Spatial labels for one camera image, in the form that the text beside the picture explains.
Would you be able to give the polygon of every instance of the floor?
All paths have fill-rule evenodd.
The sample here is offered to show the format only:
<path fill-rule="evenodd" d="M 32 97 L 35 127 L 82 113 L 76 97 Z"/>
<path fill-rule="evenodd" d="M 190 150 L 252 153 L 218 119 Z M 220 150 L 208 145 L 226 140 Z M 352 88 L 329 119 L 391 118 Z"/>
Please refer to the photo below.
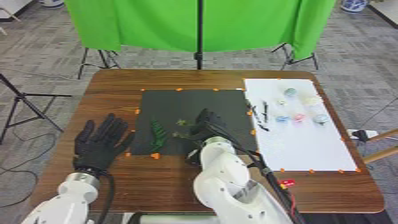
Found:
<path fill-rule="evenodd" d="M 9 36 L 0 35 L 0 71 L 25 92 L 73 94 L 73 98 L 55 101 L 48 113 L 55 122 L 66 127 L 96 68 L 87 68 L 83 79 L 76 80 L 83 49 L 66 9 L 48 10 L 34 5 L 21 15 L 21 20 L 2 23 Z M 398 127 L 398 101 L 391 103 L 398 96 L 398 30 L 368 9 L 362 14 L 350 15 L 336 8 L 316 55 L 318 71 L 311 61 L 288 66 L 286 69 L 316 73 L 346 128 L 391 130 Z M 279 70 L 282 65 L 282 54 L 281 52 L 272 54 L 270 49 L 206 53 L 204 58 L 206 69 Z M 99 63 L 94 51 L 89 60 Z M 117 61 L 123 68 L 194 69 L 195 67 L 190 53 L 135 47 L 124 47 Z M 48 100 L 35 97 L 34 102 L 44 106 Z M 389 103 L 389 107 L 366 122 Z M 5 123 L 11 104 L 12 93 L 0 86 L 0 126 Z M 16 120 L 28 116 L 27 108 L 18 108 Z M 27 140 L 48 132 L 57 133 L 43 121 L 18 126 L 16 135 L 9 131 L 0 146 L 3 167 L 12 167 L 50 149 L 55 135 Z M 393 144 L 396 141 L 387 140 L 359 146 L 362 155 Z M 53 148 L 19 169 L 41 174 L 51 151 Z M 389 216 L 398 223 L 398 156 L 375 162 L 369 170 L 384 192 Z M 32 175 L 23 173 L 5 173 L 0 176 L 0 206 L 25 197 L 34 187 L 32 181 Z M 19 223 L 30 209 L 28 201 L 0 208 L 0 223 Z"/>

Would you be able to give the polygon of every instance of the green backdrop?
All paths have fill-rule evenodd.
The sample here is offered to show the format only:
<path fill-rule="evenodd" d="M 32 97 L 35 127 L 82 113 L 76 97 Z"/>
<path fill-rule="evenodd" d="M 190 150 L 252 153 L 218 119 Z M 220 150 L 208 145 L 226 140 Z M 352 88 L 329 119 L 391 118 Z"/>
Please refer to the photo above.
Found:
<path fill-rule="evenodd" d="M 66 0 L 83 46 L 195 52 L 197 0 Z M 290 43 L 309 57 L 334 0 L 204 0 L 204 52 Z"/>

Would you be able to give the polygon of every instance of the white board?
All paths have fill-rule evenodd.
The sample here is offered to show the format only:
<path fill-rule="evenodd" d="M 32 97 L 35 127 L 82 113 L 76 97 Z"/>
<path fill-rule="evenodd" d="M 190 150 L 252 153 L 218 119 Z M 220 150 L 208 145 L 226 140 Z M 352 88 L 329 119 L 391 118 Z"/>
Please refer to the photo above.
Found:
<path fill-rule="evenodd" d="M 284 96 L 284 90 L 297 89 L 293 97 Z M 245 97 L 250 105 L 256 106 L 259 119 L 263 119 L 263 102 L 268 104 L 266 132 L 258 126 L 256 140 L 259 152 L 265 156 L 272 170 L 286 171 L 355 171 L 357 165 L 341 141 L 339 131 L 332 122 L 330 114 L 323 103 L 316 106 L 306 105 L 306 99 L 318 95 L 313 81 L 307 79 L 245 79 Z M 286 100 L 286 105 L 279 104 L 279 99 Z M 306 115 L 302 122 L 290 120 L 277 122 L 277 116 L 293 117 L 300 113 Z M 318 114 L 329 116 L 329 122 L 320 125 L 313 121 Z"/>

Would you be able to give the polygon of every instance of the black mat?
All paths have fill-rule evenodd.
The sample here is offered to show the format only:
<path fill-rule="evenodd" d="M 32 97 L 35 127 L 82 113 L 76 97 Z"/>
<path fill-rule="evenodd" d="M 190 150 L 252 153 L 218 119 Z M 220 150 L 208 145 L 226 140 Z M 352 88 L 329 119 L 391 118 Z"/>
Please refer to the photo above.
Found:
<path fill-rule="evenodd" d="M 167 142 L 160 152 L 163 155 L 186 154 L 195 145 L 186 139 L 174 138 L 172 133 L 188 133 L 188 127 L 178 126 L 179 119 L 190 123 L 201 110 L 208 108 L 222 117 L 227 131 L 249 150 L 256 150 L 250 135 L 252 125 L 247 116 L 245 96 L 238 90 L 146 91 L 140 102 L 140 114 L 135 122 L 135 142 L 131 154 L 151 154 L 151 119 L 156 119 L 167 131 Z"/>

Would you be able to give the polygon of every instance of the light stand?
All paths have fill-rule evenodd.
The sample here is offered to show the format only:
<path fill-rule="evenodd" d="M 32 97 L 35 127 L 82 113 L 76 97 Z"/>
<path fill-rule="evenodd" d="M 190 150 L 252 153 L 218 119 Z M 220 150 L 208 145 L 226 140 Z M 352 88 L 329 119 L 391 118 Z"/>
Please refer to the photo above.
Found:
<path fill-rule="evenodd" d="M 197 0 L 197 52 L 194 59 L 197 62 L 197 70 L 202 70 L 202 11 L 204 11 L 204 0 Z"/>
<path fill-rule="evenodd" d="M 5 125 L 3 125 L 3 132 L 2 132 L 2 136 L 0 136 L 0 145 L 3 143 L 3 137 L 5 137 L 5 133 L 7 133 L 7 130 L 11 127 L 18 126 L 19 124 L 25 124 L 27 122 L 37 120 L 37 119 L 44 119 L 50 124 L 53 125 L 55 129 L 62 131 L 59 125 L 53 123 L 51 119 L 48 118 L 46 116 L 46 111 L 50 109 L 50 106 L 51 106 L 51 103 L 53 103 L 53 100 L 57 97 L 71 97 L 71 95 L 55 95 L 55 94 L 35 94 L 35 93 L 21 93 L 14 87 L 14 85 L 11 84 L 3 74 L 0 73 L 0 81 L 3 83 L 3 85 L 7 86 L 7 88 L 11 89 L 11 91 L 14 92 L 16 94 L 16 97 L 14 97 L 14 104 L 12 104 L 12 108 L 11 108 L 11 112 L 9 112 L 9 118 L 7 118 L 7 122 L 5 122 Z M 35 107 L 34 103 L 28 101 L 27 99 L 27 96 L 43 96 L 43 97 L 51 97 L 51 100 L 50 100 L 50 103 L 46 105 L 46 108 L 44 110 L 41 111 L 39 108 Z M 18 106 L 18 103 L 19 101 L 25 103 L 25 105 L 28 106 L 30 110 L 34 111 L 35 113 L 35 117 L 28 118 L 27 120 L 23 121 L 18 121 L 14 124 L 11 124 L 11 120 L 12 120 L 12 116 L 14 116 L 14 112 L 16 112 L 16 106 Z"/>

